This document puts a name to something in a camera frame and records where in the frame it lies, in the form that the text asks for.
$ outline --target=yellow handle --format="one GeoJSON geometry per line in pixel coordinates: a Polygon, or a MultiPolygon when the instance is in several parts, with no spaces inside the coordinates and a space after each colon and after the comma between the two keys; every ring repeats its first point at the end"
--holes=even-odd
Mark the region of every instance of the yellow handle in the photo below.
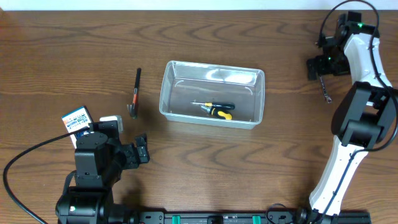
{"type": "Polygon", "coordinates": [[[225,119],[232,119],[232,115],[229,114],[229,113],[224,113],[224,112],[222,112],[222,111],[219,111],[219,112],[217,112],[217,113],[218,113],[218,116],[220,116],[220,117],[223,117],[223,118],[225,118],[225,119]]]}

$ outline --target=table surface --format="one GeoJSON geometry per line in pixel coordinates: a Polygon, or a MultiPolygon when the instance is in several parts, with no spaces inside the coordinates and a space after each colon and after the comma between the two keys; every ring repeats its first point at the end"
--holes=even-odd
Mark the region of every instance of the table surface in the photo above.
{"type": "MultiPolygon", "coordinates": [[[[382,11],[380,54],[398,85],[398,14],[382,11]]],[[[351,78],[328,77],[334,99],[307,80],[307,59],[326,11],[2,12],[0,23],[0,167],[24,149],[66,132],[61,116],[85,105],[92,118],[120,114],[127,143],[147,133],[151,160],[126,170],[116,203],[166,211],[263,211],[305,205],[329,158],[330,123],[351,78]],[[259,68],[266,73],[262,123],[253,130],[167,121],[159,95],[168,61],[259,68]],[[132,120],[137,67],[140,108],[132,120]]],[[[332,34],[338,13],[326,30],[332,34]]],[[[365,21],[374,22],[366,12],[365,21]]],[[[368,210],[374,223],[398,214],[397,143],[359,166],[342,209],[368,210]]],[[[14,193],[50,223],[66,175],[75,169],[69,138],[19,159],[14,193]]],[[[33,223],[0,187],[4,223],[33,223]]]]}

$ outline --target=plastic bin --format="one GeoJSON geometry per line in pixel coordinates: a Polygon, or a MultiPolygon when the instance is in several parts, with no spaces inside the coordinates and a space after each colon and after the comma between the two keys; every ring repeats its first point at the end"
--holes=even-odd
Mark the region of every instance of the plastic bin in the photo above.
{"type": "Polygon", "coordinates": [[[265,75],[260,69],[170,61],[163,77],[159,111],[170,121],[252,129],[261,123],[265,75]],[[213,117],[190,102],[234,103],[232,120],[213,117]]]}

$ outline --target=red and black tool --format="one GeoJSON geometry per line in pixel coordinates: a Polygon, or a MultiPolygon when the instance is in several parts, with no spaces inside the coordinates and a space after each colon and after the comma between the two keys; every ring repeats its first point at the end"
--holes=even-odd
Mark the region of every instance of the red and black tool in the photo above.
{"type": "Polygon", "coordinates": [[[130,113],[130,117],[137,119],[138,116],[138,86],[139,78],[141,76],[141,68],[137,68],[136,84],[134,85],[134,96],[132,98],[132,104],[127,105],[127,110],[130,113]]]}

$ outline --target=screwdriver handle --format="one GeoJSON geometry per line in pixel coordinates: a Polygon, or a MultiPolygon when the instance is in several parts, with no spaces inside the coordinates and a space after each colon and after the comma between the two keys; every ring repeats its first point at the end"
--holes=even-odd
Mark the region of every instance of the screwdriver handle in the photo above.
{"type": "Polygon", "coordinates": [[[232,119],[232,114],[230,112],[215,107],[211,108],[210,114],[216,116],[219,119],[228,119],[228,120],[232,119]]]}
{"type": "Polygon", "coordinates": [[[233,110],[235,105],[233,103],[205,103],[205,106],[210,106],[219,109],[233,110]]]}

